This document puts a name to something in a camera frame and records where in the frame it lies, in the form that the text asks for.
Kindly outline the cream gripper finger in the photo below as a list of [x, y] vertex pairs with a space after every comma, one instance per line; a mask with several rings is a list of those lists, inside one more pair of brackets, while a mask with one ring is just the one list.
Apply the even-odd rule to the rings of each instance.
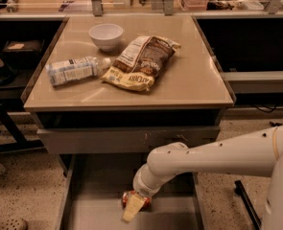
[[125, 203], [125, 209], [122, 220], [124, 222], [131, 222], [144, 206], [146, 199], [139, 194], [126, 194], [123, 202]]

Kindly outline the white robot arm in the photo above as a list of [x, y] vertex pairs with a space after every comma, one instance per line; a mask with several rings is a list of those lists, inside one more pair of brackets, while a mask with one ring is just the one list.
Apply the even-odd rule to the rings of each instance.
[[283, 230], [283, 126], [194, 148], [176, 142], [153, 149], [133, 179], [122, 220], [130, 222], [145, 200], [182, 173], [230, 173], [271, 179], [261, 230]]

